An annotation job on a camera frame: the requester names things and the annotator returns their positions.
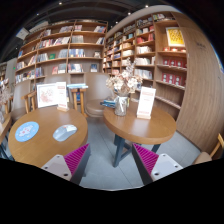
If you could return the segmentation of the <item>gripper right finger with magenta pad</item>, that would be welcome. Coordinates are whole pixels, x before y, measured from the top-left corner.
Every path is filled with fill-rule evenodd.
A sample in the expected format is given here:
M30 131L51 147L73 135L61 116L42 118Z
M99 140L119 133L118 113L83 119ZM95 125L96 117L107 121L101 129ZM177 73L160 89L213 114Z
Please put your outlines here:
M169 155L158 155L136 143L132 144L132 154L144 185L182 169Z

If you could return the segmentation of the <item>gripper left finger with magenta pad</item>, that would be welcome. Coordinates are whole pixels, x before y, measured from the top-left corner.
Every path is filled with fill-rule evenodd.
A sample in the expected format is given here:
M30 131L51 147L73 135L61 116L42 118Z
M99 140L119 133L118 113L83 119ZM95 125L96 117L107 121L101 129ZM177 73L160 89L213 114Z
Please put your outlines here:
M42 169L79 185L84 176L90 153L90 145L86 144L65 156L55 155L42 166Z

